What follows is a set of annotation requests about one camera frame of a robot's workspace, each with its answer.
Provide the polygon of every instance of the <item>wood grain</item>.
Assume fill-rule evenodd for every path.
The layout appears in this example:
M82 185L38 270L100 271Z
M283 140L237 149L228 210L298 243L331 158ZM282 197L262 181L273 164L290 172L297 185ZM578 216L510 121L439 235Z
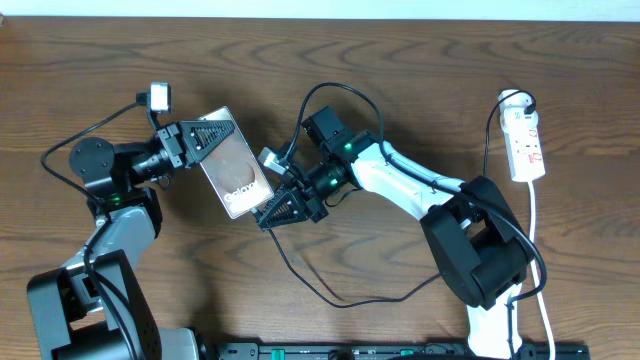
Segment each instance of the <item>wood grain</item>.
M452 176L481 171L495 96L523 87L538 99L547 175L536 182L538 242L558 341L583 341L593 359L640 357L640 31L637 25L455 21L9 18L0 28L0 357L38 358L28 280L58 267L92 232L82 197L39 166L42 151L169 81L176 113L221 106L254 151L293 133L304 94L350 84L386 117L389 141ZM368 109L323 90L356 130ZM134 111L97 136L151 135ZM509 180L494 129L489 174L521 223L526 186ZM316 154L301 140L302 158ZM71 176L68 148L52 164ZM200 201L189 202L197 196ZM162 327L295 341L424 341L467 335L464 306L437 281L405 303L337 310L285 268L250 216L230 220L198 171L161 194L165 220L137 276ZM435 273L421 229L382 198L357 193L320 224L276 229L299 271L317 272L344 301L400 296ZM544 341L535 301L520 331Z

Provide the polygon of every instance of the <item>white power strip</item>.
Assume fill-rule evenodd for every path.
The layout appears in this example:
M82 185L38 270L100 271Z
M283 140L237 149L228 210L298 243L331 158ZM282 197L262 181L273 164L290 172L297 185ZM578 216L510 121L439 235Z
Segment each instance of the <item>white power strip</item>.
M498 100L516 92L503 91ZM504 131L511 179L533 181L545 174L542 148L538 137L538 112L525 114L533 99L525 93L511 96L500 104L500 127Z

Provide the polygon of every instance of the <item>power outlet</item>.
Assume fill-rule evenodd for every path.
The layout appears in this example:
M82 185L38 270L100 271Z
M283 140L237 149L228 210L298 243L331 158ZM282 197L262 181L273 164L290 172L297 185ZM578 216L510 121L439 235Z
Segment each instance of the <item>power outlet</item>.
M515 91L503 91L498 100ZM519 93L500 104L500 127L507 144L509 170L511 179L517 182L533 181L545 174L538 136L538 112L525 114L525 108L532 101L529 95Z

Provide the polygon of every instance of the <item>wooden table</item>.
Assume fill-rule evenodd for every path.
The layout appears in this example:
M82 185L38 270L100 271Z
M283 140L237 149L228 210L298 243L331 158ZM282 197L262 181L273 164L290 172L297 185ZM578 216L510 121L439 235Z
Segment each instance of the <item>wooden table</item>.
M538 99L547 175L536 182L537 242L549 268L547 307L558 341L593 359L640 356L640 28L637 25L451 21L8 18L0 28L0 358L38 358L26 284L57 268L93 230L82 196L42 170L54 143L168 81L175 113L221 106L254 152L294 130L304 94L340 81L386 116L387 139L430 169L481 172L484 127L499 91ZM338 89L325 104L356 130L371 110ZM142 110L96 132L112 143L152 134ZM72 176L69 148L51 164ZM306 137L300 156L317 160ZM526 185L511 182L493 129L489 175L524 227ZM161 193L162 232L137 269L162 327L195 325L212 339L421 342L464 338L463 304L441 280L402 304L338 310L295 279L251 216L231 220L203 174ZM188 199L199 199L197 202ZM357 193L319 224L276 229L294 266L344 301L401 296L437 270L420 226L383 198ZM535 300L520 332L545 341Z

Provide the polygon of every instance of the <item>white cable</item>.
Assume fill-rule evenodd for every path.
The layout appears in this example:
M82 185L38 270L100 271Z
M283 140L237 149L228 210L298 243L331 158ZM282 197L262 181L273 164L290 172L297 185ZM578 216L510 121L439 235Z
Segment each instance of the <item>white cable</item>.
M531 204L531 222L529 224L529 239L534 242L534 236L536 233L536 193L533 189L533 181L527 182L529 185L529 202ZM538 266L535 261L531 262L531 275L533 276L533 285L538 287L540 284L540 278L538 277ZM553 333L551 332L551 323L549 322L549 314L547 314L547 307L544 305L544 299L542 298L542 291L537 294L538 305L540 306L540 315L542 315L542 322L544 323L544 330L547 333L547 339L549 340L549 360L555 360L556 358L556 344L553 340Z

